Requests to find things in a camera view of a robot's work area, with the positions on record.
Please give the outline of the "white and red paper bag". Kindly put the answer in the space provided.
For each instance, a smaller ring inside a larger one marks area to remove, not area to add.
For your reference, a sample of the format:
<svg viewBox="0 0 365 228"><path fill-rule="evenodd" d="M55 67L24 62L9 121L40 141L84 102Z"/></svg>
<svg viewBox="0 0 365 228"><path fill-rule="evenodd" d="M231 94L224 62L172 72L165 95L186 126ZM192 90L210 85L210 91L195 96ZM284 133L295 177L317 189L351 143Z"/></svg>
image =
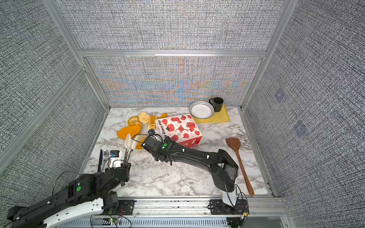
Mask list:
<svg viewBox="0 0 365 228"><path fill-rule="evenodd" d="M200 143L203 134L190 114L165 117L155 120L156 132L163 138L185 147L194 147Z"/></svg>

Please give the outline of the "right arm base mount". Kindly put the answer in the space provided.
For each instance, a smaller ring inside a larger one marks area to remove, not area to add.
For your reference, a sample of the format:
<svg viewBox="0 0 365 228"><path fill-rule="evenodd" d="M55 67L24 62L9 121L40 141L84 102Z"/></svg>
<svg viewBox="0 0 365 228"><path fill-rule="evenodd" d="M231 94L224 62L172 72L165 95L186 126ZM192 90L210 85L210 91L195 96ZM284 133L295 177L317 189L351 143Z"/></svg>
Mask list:
<svg viewBox="0 0 365 228"><path fill-rule="evenodd" d="M207 208L212 215L243 215L249 214L249 207L245 199L237 200L235 206L227 205L222 199L211 199Z"/></svg>

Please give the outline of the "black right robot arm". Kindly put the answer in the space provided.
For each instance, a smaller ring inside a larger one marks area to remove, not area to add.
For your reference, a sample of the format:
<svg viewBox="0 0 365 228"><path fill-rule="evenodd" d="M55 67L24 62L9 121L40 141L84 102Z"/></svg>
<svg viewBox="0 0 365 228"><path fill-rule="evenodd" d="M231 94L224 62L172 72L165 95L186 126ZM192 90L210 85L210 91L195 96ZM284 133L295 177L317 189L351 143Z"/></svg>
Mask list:
<svg viewBox="0 0 365 228"><path fill-rule="evenodd" d="M148 136L141 146L156 161L170 164L174 162L185 163L209 172L214 185L222 191L223 203L229 207L236 206L238 165L225 150L220 149L216 153L204 152L182 146L169 137L159 141L153 136Z"/></svg>

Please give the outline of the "metal tongs with white tips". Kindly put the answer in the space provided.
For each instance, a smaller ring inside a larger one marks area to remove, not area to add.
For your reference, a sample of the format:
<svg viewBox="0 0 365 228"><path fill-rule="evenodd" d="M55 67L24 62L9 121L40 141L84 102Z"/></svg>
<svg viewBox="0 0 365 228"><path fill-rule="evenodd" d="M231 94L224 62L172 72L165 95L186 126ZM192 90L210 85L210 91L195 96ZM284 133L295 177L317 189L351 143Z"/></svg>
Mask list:
<svg viewBox="0 0 365 228"><path fill-rule="evenodd" d="M130 134L127 135L126 140L125 140L125 154L124 154L124 158L123 158L123 165L125 165L126 163L129 162L130 158L131 158L131 154L134 151L134 149L137 146L138 141L134 140L132 138L132 136Z"/></svg>

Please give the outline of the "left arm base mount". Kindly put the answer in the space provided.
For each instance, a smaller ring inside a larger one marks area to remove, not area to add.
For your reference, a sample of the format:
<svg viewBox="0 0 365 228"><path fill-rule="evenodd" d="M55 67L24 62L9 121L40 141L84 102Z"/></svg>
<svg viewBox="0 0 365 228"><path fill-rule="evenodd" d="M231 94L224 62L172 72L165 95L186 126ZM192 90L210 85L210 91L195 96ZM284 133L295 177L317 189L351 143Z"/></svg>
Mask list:
<svg viewBox="0 0 365 228"><path fill-rule="evenodd" d="M104 206L99 215L132 215L136 201L133 199L122 199L118 203L103 200Z"/></svg>

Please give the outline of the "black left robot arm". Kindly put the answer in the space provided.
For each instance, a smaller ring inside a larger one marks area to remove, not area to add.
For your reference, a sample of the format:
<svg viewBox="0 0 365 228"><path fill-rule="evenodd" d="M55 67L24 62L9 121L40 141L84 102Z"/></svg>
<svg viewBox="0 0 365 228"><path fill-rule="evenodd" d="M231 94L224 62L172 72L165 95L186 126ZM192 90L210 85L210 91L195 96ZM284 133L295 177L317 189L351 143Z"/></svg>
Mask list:
<svg viewBox="0 0 365 228"><path fill-rule="evenodd" d="M131 164L83 174L57 193L28 207L14 206L7 219L13 228L55 228L68 221L122 212L116 187L129 181Z"/></svg>

